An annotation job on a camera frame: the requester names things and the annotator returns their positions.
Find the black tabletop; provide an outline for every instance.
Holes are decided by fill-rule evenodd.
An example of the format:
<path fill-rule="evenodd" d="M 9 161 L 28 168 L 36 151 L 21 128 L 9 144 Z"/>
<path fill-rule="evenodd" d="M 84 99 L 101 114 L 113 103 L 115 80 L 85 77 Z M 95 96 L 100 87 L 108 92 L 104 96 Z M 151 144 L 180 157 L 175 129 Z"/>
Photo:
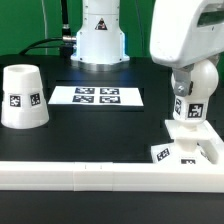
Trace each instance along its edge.
<path fill-rule="evenodd" d="M 132 58 L 129 68 L 90 72 L 57 56 L 0 57 L 39 66 L 47 102 L 55 86 L 136 87 L 143 107 L 49 105 L 46 125 L 15 130 L 1 125 L 1 161 L 151 161 L 152 145 L 170 142 L 171 70 L 150 58 Z M 210 97 L 208 121 L 224 136 L 224 90 Z M 154 192 L 0 192 L 1 223 L 223 223 L 224 195 Z"/>

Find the white paper sheet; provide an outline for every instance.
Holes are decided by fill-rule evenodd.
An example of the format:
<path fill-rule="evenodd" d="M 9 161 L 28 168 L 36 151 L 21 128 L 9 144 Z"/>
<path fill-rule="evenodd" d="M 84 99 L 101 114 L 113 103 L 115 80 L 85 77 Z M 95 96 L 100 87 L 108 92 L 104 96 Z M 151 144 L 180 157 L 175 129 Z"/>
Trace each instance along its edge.
<path fill-rule="evenodd" d="M 56 86 L 49 104 L 143 106 L 138 88 Z"/>

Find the upside-down cup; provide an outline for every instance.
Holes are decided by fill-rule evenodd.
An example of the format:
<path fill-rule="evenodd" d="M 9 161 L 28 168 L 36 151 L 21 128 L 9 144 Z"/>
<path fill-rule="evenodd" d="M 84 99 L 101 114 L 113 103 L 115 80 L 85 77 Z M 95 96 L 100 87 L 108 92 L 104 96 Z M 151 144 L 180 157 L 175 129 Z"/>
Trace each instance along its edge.
<path fill-rule="evenodd" d="M 34 65 L 4 68 L 1 123 L 9 128 L 28 129 L 48 122 L 40 71 Z"/>

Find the label sticker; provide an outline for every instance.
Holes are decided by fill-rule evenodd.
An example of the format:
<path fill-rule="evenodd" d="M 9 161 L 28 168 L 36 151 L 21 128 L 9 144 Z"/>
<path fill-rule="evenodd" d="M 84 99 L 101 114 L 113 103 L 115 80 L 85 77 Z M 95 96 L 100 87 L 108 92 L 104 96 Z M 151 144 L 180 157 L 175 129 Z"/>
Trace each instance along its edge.
<path fill-rule="evenodd" d="M 21 107 L 21 96 L 18 95 L 10 95 L 10 106 L 11 107 Z"/>
<path fill-rule="evenodd" d="M 40 104 L 40 94 L 36 93 L 36 94 L 30 95 L 30 101 L 31 101 L 32 106 L 39 105 Z"/>
<path fill-rule="evenodd" d="M 160 152 L 158 155 L 157 155 L 157 160 L 158 162 L 160 162 L 161 160 L 165 159 L 167 156 L 170 155 L 170 152 L 169 152 L 169 149 L 165 149 L 163 150 L 162 152 Z"/>
<path fill-rule="evenodd" d="M 188 118 L 201 118 L 203 113 L 203 104 L 190 104 Z"/>
<path fill-rule="evenodd" d="M 180 115 L 180 112 L 181 112 L 181 104 L 182 104 L 182 102 L 181 102 L 181 100 L 179 100 L 179 99 L 176 99 L 176 103 L 175 103 L 175 111 L 176 111 L 176 113 L 178 113 L 179 115 Z"/>
<path fill-rule="evenodd" d="M 106 26 L 103 18 L 101 18 L 99 23 L 96 25 L 95 30 L 107 30 L 107 26 Z"/>

